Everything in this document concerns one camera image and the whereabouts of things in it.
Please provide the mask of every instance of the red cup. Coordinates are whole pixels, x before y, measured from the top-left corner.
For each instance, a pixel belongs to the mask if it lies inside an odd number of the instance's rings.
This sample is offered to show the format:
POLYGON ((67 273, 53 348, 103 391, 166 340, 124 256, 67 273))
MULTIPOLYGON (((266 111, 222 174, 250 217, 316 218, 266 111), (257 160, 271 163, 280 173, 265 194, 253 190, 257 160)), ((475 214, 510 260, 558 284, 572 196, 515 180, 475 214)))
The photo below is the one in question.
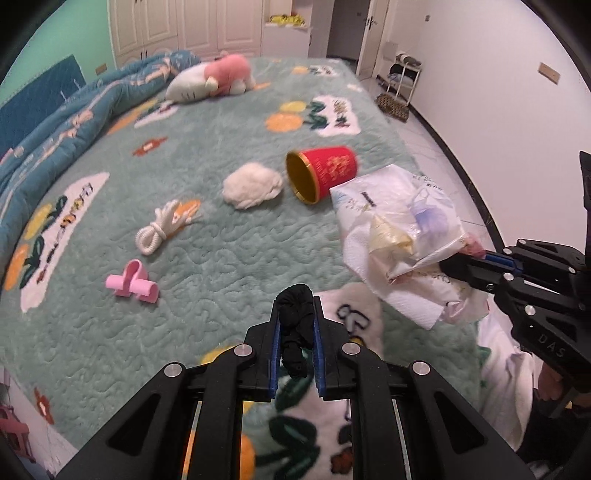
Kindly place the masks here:
POLYGON ((318 203, 331 187, 357 175, 355 153, 347 147, 291 151, 285 166, 295 196, 309 204, 318 203))

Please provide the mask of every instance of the hello kitty plush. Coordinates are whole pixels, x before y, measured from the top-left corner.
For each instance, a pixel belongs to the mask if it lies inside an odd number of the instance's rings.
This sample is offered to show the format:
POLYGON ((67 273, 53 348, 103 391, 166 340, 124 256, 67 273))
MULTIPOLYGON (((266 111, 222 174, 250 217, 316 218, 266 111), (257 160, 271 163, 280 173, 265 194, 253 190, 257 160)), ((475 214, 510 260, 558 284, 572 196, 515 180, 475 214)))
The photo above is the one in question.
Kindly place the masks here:
POLYGON ((208 96, 240 95, 255 86, 251 66, 242 55, 223 56, 180 72, 168 86, 165 98, 177 103, 195 102, 208 96))
POLYGON ((218 85, 212 96, 240 95, 255 86, 251 65, 243 55, 226 55, 207 65, 204 73, 207 82, 218 85))

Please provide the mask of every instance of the white rope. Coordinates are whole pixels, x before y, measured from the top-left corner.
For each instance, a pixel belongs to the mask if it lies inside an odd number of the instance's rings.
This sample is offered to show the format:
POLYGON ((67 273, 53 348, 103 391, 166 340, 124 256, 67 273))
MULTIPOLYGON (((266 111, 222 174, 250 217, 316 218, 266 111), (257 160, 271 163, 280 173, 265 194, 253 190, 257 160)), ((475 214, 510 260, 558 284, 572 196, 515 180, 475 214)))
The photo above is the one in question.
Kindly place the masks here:
POLYGON ((171 200, 164 208, 156 208, 156 220, 140 229, 135 235, 135 245, 144 255, 153 254, 162 242, 184 225, 191 223, 189 212, 184 212, 179 218, 174 218, 174 211, 180 205, 179 200, 171 200))

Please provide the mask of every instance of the das logo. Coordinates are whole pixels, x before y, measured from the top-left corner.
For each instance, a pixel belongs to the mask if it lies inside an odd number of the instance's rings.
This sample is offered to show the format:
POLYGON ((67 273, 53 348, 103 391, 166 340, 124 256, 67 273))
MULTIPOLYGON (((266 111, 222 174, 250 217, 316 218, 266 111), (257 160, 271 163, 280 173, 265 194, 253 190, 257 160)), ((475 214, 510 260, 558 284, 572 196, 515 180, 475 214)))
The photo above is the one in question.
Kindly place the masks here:
POLYGON ((553 354, 555 354, 559 358, 562 358, 564 356, 564 354, 566 353, 566 349, 564 349, 560 346, 557 346, 556 340, 551 341, 551 339, 545 333, 540 334, 540 337, 538 338, 538 343, 540 345, 544 345, 544 348, 546 348, 546 350, 552 352, 553 354))

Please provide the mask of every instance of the cotton ball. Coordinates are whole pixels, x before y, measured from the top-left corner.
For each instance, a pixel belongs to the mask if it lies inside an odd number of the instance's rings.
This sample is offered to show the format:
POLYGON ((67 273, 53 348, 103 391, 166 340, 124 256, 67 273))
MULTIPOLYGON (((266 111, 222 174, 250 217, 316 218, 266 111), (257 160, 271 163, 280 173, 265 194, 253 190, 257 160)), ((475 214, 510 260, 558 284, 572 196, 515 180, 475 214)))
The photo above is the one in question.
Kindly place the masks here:
POLYGON ((260 205, 279 195, 281 175, 260 163, 247 163, 223 181, 223 199, 239 210, 260 205))

